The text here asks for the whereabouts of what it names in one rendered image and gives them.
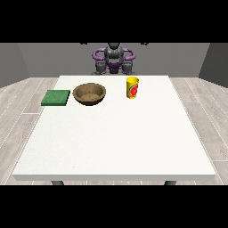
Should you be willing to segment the yellow cup with melon print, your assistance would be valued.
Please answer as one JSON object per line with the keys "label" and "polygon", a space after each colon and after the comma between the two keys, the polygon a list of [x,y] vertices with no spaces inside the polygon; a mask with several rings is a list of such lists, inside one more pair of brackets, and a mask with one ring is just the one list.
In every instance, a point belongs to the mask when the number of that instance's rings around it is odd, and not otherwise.
{"label": "yellow cup with melon print", "polygon": [[126,79],[126,97],[129,99],[134,99],[137,95],[139,85],[138,77],[128,77]]}

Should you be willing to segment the brown wooden bowl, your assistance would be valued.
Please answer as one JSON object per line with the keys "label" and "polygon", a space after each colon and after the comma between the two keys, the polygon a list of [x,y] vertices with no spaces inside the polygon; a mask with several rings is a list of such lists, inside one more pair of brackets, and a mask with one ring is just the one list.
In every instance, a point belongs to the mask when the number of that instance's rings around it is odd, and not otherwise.
{"label": "brown wooden bowl", "polygon": [[103,100],[106,89],[100,84],[86,83],[78,85],[72,94],[77,102],[85,106],[93,106]]}

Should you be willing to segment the green square pad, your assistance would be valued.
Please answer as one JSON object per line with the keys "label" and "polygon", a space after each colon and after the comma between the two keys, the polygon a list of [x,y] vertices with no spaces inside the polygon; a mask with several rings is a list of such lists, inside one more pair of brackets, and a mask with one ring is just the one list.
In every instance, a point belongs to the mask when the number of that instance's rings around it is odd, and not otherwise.
{"label": "green square pad", "polygon": [[45,93],[42,106],[65,106],[69,98],[70,90],[48,90]]}

